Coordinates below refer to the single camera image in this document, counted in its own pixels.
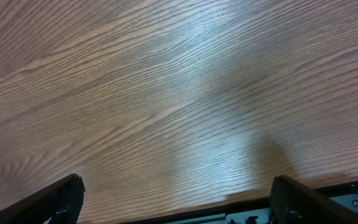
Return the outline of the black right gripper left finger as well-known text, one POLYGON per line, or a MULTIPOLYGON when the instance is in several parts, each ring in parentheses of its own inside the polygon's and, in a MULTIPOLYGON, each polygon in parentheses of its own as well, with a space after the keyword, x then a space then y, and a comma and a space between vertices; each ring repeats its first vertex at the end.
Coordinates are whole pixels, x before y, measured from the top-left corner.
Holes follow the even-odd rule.
POLYGON ((83 179, 70 174, 0 211, 0 224, 76 224, 85 197, 83 179))

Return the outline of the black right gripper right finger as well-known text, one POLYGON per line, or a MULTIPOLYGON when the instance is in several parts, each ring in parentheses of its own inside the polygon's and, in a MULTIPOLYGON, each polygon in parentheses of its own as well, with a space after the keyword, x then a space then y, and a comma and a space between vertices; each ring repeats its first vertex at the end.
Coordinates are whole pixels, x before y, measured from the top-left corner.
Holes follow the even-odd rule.
POLYGON ((358 214, 286 175, 276 176, 270 206, 279 224, 358 224, 358 214))

